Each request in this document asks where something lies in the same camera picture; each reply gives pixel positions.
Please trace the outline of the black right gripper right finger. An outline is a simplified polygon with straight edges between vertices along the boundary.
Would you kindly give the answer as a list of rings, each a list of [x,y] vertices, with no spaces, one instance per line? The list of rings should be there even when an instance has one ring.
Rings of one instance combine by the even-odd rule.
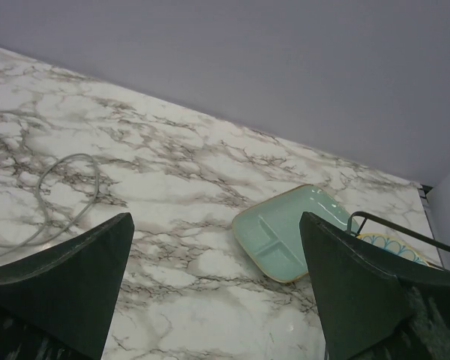
[[[305,212],[302,247],[330,359],[450,359],[450,271]]]

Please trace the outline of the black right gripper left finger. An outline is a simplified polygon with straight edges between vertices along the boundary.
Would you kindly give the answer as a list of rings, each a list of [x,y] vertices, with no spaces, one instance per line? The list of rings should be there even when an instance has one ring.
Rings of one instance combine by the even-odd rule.
[[[100,359],[134,235],[121,213],[0,266],[0,359]]]

